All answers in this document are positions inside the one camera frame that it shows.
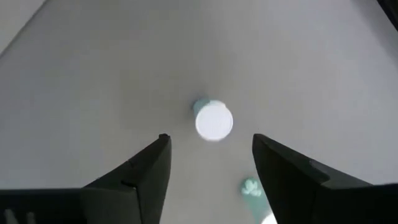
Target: gray surface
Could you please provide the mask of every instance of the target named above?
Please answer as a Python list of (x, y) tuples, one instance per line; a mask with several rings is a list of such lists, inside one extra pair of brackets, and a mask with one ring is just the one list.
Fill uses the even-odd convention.
[[(250, 223), (254, 133), (398, 181), (396, 40), (371, 0), (50, 1), (0, 59), (0, 187), (80, 187), (164, 132), (162, 223)], [(234, 115), (223, 142), (195, 132), (202, 95)]]
[(0, 1), (0, 54), (43, 2), (44, 0)]

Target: white cap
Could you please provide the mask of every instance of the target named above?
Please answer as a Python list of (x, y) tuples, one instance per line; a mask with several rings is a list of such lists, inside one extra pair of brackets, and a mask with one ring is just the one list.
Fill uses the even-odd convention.
[(212, 101), (199, 111), (195, 126), (204, 140), (220, 141), (231, 132), (233, 117), (224, 103)]

